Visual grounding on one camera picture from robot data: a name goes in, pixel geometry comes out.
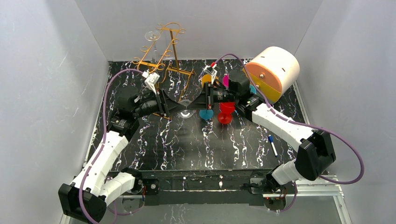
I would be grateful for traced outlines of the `teal blue wine glass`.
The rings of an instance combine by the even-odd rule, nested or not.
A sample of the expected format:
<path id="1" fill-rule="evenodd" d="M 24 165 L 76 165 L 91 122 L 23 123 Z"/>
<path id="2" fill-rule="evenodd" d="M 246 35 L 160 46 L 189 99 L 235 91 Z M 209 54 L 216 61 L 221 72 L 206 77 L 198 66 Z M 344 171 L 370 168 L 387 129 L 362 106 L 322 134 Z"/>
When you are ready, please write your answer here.
<path id="1" fill-rule="evenodd" d="M 201 119 L 209 120 L 213 117 L 213 110 L 199 110 L 199 115 Z"/>

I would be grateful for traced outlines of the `magenta wine glass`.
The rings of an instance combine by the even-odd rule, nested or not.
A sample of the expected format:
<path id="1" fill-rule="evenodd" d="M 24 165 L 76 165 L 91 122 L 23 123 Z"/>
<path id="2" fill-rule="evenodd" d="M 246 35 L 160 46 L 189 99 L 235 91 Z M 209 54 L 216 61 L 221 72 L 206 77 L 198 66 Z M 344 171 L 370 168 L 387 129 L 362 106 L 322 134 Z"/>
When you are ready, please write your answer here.
<path id="1" fill-rule="evenodd" d="M 223 79 L 222 79 L 222 83 L 225 87 L 229 87 L 229 76 L 228 75 L 224 75 Z"/>

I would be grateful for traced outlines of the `light blue wine glass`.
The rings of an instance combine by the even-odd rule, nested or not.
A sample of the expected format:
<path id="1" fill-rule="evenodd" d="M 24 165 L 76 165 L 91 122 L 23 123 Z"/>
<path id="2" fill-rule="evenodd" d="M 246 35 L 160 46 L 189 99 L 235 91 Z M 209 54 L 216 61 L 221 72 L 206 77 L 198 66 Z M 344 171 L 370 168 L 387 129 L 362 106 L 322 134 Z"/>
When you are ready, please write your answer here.
<path id="1" fill-rule="evenodd" d="M 256 94 L 256 88 L 253 85 L 250 85 L 249 88 L 252 94 Z"/>

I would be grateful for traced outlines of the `clear wine glass front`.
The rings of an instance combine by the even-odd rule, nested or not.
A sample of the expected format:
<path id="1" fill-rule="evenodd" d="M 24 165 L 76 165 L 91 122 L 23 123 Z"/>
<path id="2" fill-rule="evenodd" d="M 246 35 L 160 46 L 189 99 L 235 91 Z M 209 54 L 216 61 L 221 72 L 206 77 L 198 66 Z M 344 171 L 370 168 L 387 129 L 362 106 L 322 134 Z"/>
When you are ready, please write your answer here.
<path id="1" fill-rule="evenodd" d="M 184 105 L 185 107 L 188 107 L 188 105 L 191 103 L 190 100 L 188 99 L 183 99 L 179 101 L 180 104 Z M 183 118 L 183 119 L 188 119 L 192 117 L 195 113 L 195 110 L 190 110 L 190 109 L 185 109 L 177 113 L 178 117 Z"/>

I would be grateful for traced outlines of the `yellow wine glass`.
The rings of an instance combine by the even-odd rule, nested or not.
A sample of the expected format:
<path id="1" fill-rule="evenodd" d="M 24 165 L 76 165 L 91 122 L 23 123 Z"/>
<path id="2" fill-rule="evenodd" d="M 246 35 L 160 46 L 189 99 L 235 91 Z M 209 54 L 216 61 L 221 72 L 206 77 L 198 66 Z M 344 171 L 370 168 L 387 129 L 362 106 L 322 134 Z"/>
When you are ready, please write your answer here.
<path id="1" fill-rule="evenodd" d="M 209 74 L 205 74 L 201 79 L 201 87 L 203 88 L 205 83 L 212 83 L 212 77 Z"/>

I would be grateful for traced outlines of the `red wine glass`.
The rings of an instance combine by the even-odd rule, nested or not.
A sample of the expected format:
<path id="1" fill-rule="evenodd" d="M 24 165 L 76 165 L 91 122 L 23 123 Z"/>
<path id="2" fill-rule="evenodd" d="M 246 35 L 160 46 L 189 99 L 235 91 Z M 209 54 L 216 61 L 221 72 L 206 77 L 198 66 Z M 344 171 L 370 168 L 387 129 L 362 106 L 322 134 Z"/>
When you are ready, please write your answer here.
<path id="1" fill-rule="evenodd" d="M 220 113 L 218 114 L 218 122 L 226 125 L 232 121 L 232 113 L 235 110 L 234 102 L 224 102 L 219 104 Z"/>

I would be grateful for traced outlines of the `gold wire glass rack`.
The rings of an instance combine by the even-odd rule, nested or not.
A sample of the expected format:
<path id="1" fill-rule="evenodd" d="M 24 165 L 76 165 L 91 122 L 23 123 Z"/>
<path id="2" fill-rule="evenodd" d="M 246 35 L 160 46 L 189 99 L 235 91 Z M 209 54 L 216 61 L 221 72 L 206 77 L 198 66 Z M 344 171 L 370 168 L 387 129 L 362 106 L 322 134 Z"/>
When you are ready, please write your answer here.
<path id="1" fill-rule="evenodd" d="M 156 72 L 159 74 L 160 77 L 155 85 L 156 90 L 161 89 L 161 86 L 166 81 L 168 74 L 171 72 L 175 72 L 180 75 L 187 76 L 187 82 L 189 82 L 191 76 L 194 74 L 194 70 L 188 71 L 181 69 L 179 67 L 179 62 L 176 52 L 176 45 L 179 42 L 177 36 L 184 34 L 185 29 L 181 28 L 180 25 L 176 22 L 170 22 L 165 25 L 162 24 L 157 25 L 156 30 L 158 30 L 161 33 L 161 37 L 164 32 L 168 32 L 170 34 L 170 40 L 166 44 L 164 52 L 160 54 L 157 51 L 157 55 L 154 56 L 153 49 L 151 48 L 151 44 L 150 46 L 143 46 L 141 48 L 141 52 L 144 53 L 143 57 L 141 58 L 135 57 L 132 60 L 132 63 L 135 64 L 138 69 L 142 66 L 146 68 L 146 71 L 149 73 Z M 177 102 L 182 100 L 183 94 L 186 91 L 187 87 L 188 84 L 186 84 L 186 86 L 181 91 L 179 100 Z"/>

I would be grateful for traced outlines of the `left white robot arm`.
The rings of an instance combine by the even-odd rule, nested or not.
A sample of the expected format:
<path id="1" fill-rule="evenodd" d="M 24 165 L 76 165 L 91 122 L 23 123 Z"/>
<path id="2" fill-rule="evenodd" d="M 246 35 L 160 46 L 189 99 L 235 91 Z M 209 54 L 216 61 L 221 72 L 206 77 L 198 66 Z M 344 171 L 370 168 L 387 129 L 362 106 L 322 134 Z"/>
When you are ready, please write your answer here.
<path id="1" fill-rule="evenodd" d="M 139 118 L 153 113 L 172 115 L 187 108 L 162 89 L 140 93 L 135 87 L 123 89 L 114 105 L 109 122 L 104 123 L 100 148 L 72 182 L 62 184 L 58 190 L 63 213 L 89 224 L 100 222 L 108 205 L 133 190 L 141 179 L 138 170 L 125 168 L 106 181 L 115 159 L 139 129 Z"/>

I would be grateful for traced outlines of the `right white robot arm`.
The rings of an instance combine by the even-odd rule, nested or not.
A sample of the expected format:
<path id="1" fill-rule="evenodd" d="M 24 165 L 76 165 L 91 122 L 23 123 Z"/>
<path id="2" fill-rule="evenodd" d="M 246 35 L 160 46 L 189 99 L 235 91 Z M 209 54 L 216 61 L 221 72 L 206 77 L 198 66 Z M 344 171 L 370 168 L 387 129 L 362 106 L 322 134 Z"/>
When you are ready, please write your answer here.
<path id="1" fill-rule="evenodd" d="M 269 129 L 286 141 L 297 157 L 281 164 L 266 175 L 266 185 L 273 189 L 291 181 L 316 180 L 336 160 L 330 134 L 293 123 L 291 118 L 266 105 L 262 96 L 253 94 L 250 81 L 241 71 L 228 75 L 228 87 L 205 83 L 200 95 L 187 106 L 190 110 L 210 109 L 215 103 L 233 102 L 239 115 Z"/>

